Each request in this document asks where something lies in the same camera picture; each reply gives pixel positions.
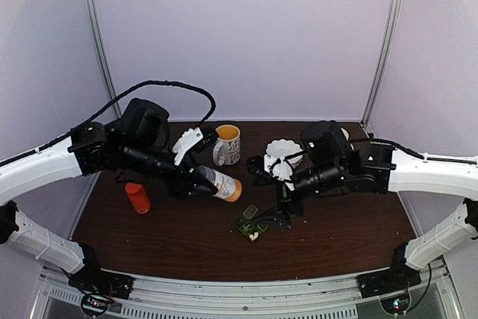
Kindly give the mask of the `grey lid pill bottle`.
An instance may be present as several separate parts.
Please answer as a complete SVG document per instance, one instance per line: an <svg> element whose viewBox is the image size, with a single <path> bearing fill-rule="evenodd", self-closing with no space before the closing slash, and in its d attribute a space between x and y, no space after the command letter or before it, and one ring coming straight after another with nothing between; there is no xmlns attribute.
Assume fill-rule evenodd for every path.
<svg viewBox="0 0 478 319"><path fill-rule="evenodd" d="M226 202L236 202L242 194L242 184L235 178L206 166L197 170L217 189L215 197Z"/></svg>

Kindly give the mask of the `green weekly pill organizer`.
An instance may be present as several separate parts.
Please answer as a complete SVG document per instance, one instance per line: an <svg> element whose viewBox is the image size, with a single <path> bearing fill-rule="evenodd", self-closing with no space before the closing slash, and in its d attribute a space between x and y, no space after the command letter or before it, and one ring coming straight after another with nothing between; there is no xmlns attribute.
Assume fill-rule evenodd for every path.
<svg viewBox="0 0 478 319"><path fill-rule="evenodd" d="M251 204L243 211L242 215L234 221L236 230L250 243L255 243L268 229L268 225L253 223L252 219L257 214L258 208Z"/></svg>

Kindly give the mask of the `orange pill bottle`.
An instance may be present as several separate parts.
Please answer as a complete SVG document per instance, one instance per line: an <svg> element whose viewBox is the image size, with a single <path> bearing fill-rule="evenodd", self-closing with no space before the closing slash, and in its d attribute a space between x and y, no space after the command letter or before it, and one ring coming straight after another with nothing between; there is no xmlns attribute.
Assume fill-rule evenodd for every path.
<svg viewBox="0 0 478 319"><path fill-rule="evenodd" d="M151 209L149 198L141 184L129 182L125 186L125 192L138 214L146 214Z"/></svg>

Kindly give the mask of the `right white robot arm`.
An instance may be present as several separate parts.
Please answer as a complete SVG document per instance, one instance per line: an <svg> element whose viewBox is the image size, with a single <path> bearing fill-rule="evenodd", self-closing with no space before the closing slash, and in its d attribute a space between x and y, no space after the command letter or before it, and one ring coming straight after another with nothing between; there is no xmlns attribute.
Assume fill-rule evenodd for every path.
<svg viewBox="0 0 478 319"><path fill-rule="evenodd" d="M390 140L362 138L353 148L335 121L321 120L299 135L312 166L281 174L289 156L259 158L251 173L276 183L276 205L254 217L256 224L291 227L291 216L303 214L302 202L335 189L350 193L426 192L460 196L463 201L445 220L419 238L394 250L383 284L396 291L437 257L467 240L477 239L477 158L428 155Z"/></svg>

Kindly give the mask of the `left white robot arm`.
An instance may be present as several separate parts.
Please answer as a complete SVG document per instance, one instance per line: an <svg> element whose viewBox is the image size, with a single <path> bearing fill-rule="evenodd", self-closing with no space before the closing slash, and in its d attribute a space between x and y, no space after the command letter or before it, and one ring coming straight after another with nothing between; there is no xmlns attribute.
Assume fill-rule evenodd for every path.
<svg viewBox="0 0 478 319"><path fill-rule="evenodd" d="M15 246L58 266L92 292L107 286L94 249L68 241L38 225L18 209L14 198L63 179L103 170L127 170L167 183L170 196L187 199L215 195L216 187L187 162L186 154L203 139L200 128L187 130L176 153L156 146L170 135L169 114L160 105L132 99L123 115L107 125L91 122L45 149L8 159L1 166L1 243Z"/></svg>

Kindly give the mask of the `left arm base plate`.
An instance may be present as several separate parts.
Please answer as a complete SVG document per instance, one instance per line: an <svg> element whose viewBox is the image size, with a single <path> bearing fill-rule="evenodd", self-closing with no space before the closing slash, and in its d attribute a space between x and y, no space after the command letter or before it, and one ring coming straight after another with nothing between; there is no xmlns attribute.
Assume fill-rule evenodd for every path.
<svg viewBox="0 0 478 319"><path fill-rule="evenodd" d="M127 300L133 288L134 279L118 273L102 271L98 276L67 274L69 285L82 293L99 294L108 299Z"/></svg>

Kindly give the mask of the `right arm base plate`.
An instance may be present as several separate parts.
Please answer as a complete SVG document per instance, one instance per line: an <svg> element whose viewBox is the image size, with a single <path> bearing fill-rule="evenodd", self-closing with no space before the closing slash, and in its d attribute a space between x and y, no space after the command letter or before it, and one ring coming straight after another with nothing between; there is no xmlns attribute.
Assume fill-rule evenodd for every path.
<svg viewBox="0 0 478 319"><path fill-rule="evenodd" d="M358 289L363 299L402 291L421 284L418 272L392 273L389 270L357 276Z"/></svg>

